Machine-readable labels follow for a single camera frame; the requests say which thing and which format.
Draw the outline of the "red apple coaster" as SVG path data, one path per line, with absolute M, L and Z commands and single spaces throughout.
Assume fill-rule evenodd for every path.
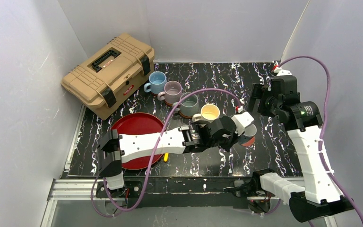
M 239 138 L 239 144 L 244 146 L 244 147 L 251 146 L 254 142 L 255 142 L 255 137 L 243 137 L 243 136 L 241 136 Z

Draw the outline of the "small white grey mug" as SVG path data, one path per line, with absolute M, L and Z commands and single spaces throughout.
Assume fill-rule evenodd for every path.
M 254 124 L 251 124 L 244 129 L 243 135 L 250 140 L 256 135 L 256 133 L 257 133 L 257 127 Z

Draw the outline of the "cream yellow mug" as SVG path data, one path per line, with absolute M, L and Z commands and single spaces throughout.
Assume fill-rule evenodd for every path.
M 214 104 L 205 104 L 202 106 L 200 113 L 193 115 L 192 121 L 193 122 L 203 122 L 201 125 L 204 126 L 205 124 L 211 123 L 215 119 L 218 119 L 220 116 L 219 108 Z

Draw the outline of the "dark grey mug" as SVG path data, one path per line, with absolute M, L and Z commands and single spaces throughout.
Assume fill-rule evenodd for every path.
M 188 119 L 200 112 L 199 99 L 195 94 L 186 98 L 179 105 L 177 105 L 176 102 L 173 103 L 172 107 L 175 106 L 177 107 L 176 111 L 179 113 L 179 115 Z

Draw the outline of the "lilac mug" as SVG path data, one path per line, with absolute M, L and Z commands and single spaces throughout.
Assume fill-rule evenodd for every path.
M 169 81 L 165 84 L 164 90 L 157 95 L 159 101 L 164 101 L 167 105 L 172 106 L 177 103 L 183 93 L 182 86 L 177 81 Z

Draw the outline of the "light blue mug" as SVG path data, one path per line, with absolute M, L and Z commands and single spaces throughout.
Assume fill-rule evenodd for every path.
M 146 93 L 152 93 L 158 95 L 160 92 L 164 91 L 164 86 L 167 83 L 167 77 L 163 72 L 155 71 L 151 73 L 148 78 L 148 83 L 143 87 Z

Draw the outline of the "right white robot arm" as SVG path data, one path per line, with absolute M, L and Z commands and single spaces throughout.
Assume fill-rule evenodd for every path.
M 323 120 L 319 108 L 312 101 L 300 101 L 296 77 L 276 76 L 269 85 L 253 84 L 248 110 L 254 109 L 283 124 L 295 147 L 304 186 L 282 178 L 271 169 L 263 169 L 253 173 L 252 189 L 281 199 L 299 222 L 352 210 L 352 201 L 330 178 L 333 170 L 320 138 Z

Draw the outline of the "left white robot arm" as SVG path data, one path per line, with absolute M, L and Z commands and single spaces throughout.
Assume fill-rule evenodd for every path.
M 98 175 L 105 178 L 108 189 L 121 189 L 124 187 L 123 163 L 165 153 L 199 153 L 213 147 L 229 150 L 244 129 L 236 116 L 223 116 L 212 122 L 197 121 L 164 133 L 127 135 L 111 130 L 97 147 Z

